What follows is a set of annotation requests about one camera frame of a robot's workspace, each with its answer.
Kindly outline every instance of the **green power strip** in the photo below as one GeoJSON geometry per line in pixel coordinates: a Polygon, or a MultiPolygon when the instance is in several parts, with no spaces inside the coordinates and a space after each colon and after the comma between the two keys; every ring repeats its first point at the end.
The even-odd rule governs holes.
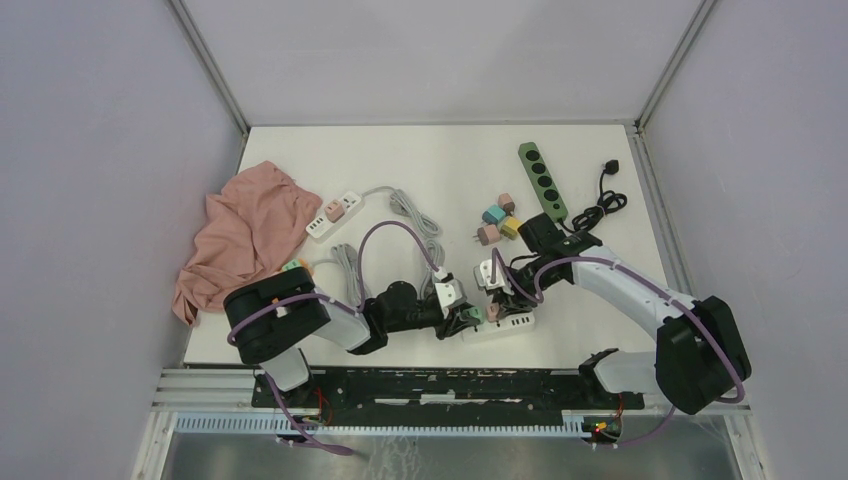
{"type": "Polygon", "coordinates": [[[524,165],[527,177],[530,178],[530,185],[533,185],[539,203],[542,204],[542,210],[555,222],[568,218],[568,209],[554,179],[551,178],[542,154],[539,153],[539,147],[533,142],[522,143],[518,147],[518,157],[524,165]]]}

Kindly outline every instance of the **black mounting plate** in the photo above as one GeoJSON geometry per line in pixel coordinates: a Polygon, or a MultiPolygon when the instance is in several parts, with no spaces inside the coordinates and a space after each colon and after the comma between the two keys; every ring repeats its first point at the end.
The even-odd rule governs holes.
{"type": "MultiPolygon", "coordinates": [[[[253,407],[277,406],[264,376],[256,387],[253,407]]],[[[339,426],[559,426],[563,410],[615,410],[620,401],[593,390],[576,370],[312,367],[305,388],[321,389],[339,426]]],[[[640,394],[622,398],[625,409],[645,408],[640,394]]],[[[286,402],[317,406],[315,395],[286,402]]]]}

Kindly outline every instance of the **reflective floor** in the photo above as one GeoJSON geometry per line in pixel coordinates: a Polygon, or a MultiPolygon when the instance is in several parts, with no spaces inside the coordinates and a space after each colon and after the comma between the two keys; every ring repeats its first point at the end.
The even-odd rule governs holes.
{"type": "MultiPolygon", "coordinates": [[[[656,425],[625,419],[625,438],[656,425]]],[[[355,449],[336,457],[265,435],[175,434],[163,478],[230,479],[739,479],[719,417],[680,417],[650,442],[592,449],[569,438],[321,437],[355,449]]]]}

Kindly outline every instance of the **gray cable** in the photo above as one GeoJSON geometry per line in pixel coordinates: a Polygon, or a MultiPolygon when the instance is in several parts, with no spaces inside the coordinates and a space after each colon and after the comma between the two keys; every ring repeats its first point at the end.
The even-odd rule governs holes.
{"type": "MultiPolygon", "coordinates": [[[[363,193],[362,196],[367,197],[373,193],[383,191],[390,192],[389,208],[391,208],[396,214],[409,217],[412,220],[412,226],[424,240],[424,248],[427,249],[427,253],[430,254],[433,262],[441,267],[445,262],[445,249],[442,248],[442,245],[439,244],[438,241],[436,241],[436,237],[442,234],[442,227],[440,227],[435,220],[421,213],[421,211],[415,207],[415,203],[412,202],[409,195],[399,188],[390,186],[375,187],[363,193]]],[[[424,296],[424,292],[431,282],[431,273],[429,268],[425,268],[425,270],[424,278],[421,280],[421,285],[418,288],[419,298],[424,296]]]]}
{"type": "MultiPolygon", "coordinates": [[[[356,272],[356,261],[359,255],[356,249],[349,243],[342,243],[330,249],[330,255],[333,258],[323,258],[311,263],[313,267],[323,265],[325,263],[334,263],[344,271],[345,277],[345,294],[347,295],[347,303],[351,305],[359,305],[362,302],[362,297],[359,296],[359,275],[356,272]]],[[[371,292],[368,286],[365,286],[365,296],[370,297],[371,292]]]]}

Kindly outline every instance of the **black power cord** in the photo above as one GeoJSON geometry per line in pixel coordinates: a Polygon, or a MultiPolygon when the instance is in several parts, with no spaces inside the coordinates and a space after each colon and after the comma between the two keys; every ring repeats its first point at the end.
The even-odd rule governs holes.
{"type": "Polygon", "coordinates": [[[509,268],[512,268],[512,265],[519,260],[530,260],[532,258],[539,258],[539,254],[534,253],[532,255],[519,255],[517,257],[514,257],[512,260],[509,261],[509,268]]]}
{"type": "Polygon", "coordinates": [[[580,230],[588,232],[595,228],[602,218],[627,206],[627,195],[612,190],[604,191],[604,175],[615,175],[616,173],[618,173],[618,160],[610,160],[604,164],[604,170],[601,172],[600,180],[598,180],[598,201],[595,202],[595,205],[583,210],[583,213],[571,219],[574,230],[566,227],[564,220],[560,220],[559,224],[566,232],[577,233],[580,230]]]}

